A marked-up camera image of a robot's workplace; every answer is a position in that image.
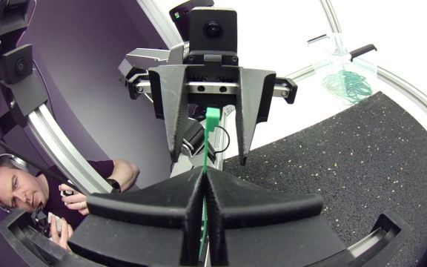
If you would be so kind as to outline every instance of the green coiled wire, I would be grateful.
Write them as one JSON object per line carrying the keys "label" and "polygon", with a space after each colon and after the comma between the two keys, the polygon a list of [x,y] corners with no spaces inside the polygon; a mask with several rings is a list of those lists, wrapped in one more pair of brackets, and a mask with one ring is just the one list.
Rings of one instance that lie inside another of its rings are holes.
{"label": "green coiled wire", "polygon": [[347,70],[327,75],[322,85],[347,105],[357,104],[373,93],[364,76]]}

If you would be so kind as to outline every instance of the speckled rubber mat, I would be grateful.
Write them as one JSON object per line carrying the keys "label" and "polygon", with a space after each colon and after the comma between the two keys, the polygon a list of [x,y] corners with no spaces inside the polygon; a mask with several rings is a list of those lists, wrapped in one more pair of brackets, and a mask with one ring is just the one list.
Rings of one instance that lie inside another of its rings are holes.
{"label": "speckled rubber mat", "polygon": [[383,211],[398,213],[414,230],[388,266],[415,266],[426,251],[427,131],[382,93],[251,151],[246,166],[238,162],[225,160],[223,171],[272,190],[322,195],[322,216],[347,246]]}

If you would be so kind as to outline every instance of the camera lens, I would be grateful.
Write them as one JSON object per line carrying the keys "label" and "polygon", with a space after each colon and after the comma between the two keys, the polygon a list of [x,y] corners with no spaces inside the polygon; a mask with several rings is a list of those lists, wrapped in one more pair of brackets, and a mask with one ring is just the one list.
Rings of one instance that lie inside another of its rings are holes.
{"label": "camera lens", "polygon": [[218,22],[207,22],[204,26],[204,34],[210,39],[218,39],[222,33],[223,28]]}
{"label": "camera lens", "polygon": [[26,60],[25,59],[19,59],[16,62],[16,73],[21,75],[26,70]]}

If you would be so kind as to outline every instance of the black camera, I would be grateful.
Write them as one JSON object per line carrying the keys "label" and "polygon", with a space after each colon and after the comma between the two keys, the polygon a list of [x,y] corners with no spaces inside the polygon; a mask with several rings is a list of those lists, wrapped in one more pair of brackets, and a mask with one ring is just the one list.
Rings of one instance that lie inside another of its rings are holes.
{"label": "black camera", "polygon": [[189,13],[190,55],[220,54],[236,56],[236,11],[215,7],[196,7]]}
{"label": "black camera", "polygon": [[33,72],[32,45],[17,47],[2,56],[2,79],[11,85],[20,82]]}
{"label": "black camera", "polygon": [[223,34],[223,27],[219,22],[207,22],[204,26],[204,34],[210,39],[218,39]]}

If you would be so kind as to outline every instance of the green cable tie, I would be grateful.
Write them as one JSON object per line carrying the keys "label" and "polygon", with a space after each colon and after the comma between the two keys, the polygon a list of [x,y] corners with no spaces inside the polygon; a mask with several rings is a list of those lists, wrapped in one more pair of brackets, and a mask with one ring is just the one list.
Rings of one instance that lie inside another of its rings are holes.
{"label": "green cable tie", "polygon": [[202,173],[207,173],[207,155],[208,155],[208,132],[213,132],[215,127],[219,126],[220,122],[220,109],[218,108],[207,108],[205,114],[205,130],[204,130],[204,168]]}
{"label": "green cable tie", "polygon": [[[207,113],[205,114],[205,130],[204,130],[204,168],[202,173],[207,173],[207,155],[208,155],[208,133],[213,132],[215,127],[219,126],[220,123],[220,109],[218,108],[207,108]],[[202,231],[202,239],[200,240],[200,250],[199,250],[199,259],[202,255],[202,250],[204,248],[205,235],[207,234],[207,203],[205,197],[203,200],[203,212],[202,219],[204,221],[204,229]]]}

